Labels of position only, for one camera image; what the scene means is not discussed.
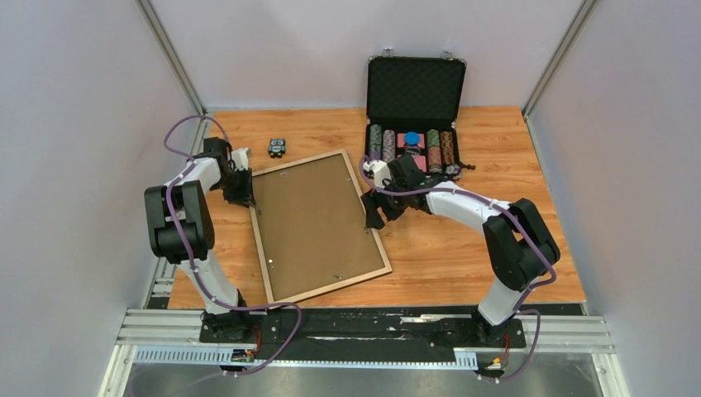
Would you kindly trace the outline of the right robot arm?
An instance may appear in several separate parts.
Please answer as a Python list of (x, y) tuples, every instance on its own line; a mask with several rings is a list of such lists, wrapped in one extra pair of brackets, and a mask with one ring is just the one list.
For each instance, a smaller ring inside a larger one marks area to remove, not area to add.
[(556, 281), (560, 248), (532, 201), (477, 194), (420, 170), (409, 155), (390, 162), (364, 156), (358, 168), (370, 187), (361, 197), (368, 228), (381, 229), (411, 208), (458, 222), (484, 238), (494, 281), (471, 324), (477, 342), (496, 343), (530, 293)]

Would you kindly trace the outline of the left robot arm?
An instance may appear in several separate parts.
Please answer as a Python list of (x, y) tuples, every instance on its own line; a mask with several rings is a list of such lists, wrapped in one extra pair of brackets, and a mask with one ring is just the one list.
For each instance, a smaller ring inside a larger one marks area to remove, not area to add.
[(240, 290), (224, 275), (214, 253), (215, 230), (206, 195), (222, 191), (228, 203), (255, 206), (250, 149), (234, 149), (221, 138), (207, 138), (203, 152), (190, 156), (169, 182), (144, 192), (150, 247), (186, 274), (204, 302), (203, 326), (222, 330), (232, 341), (253, 331)]

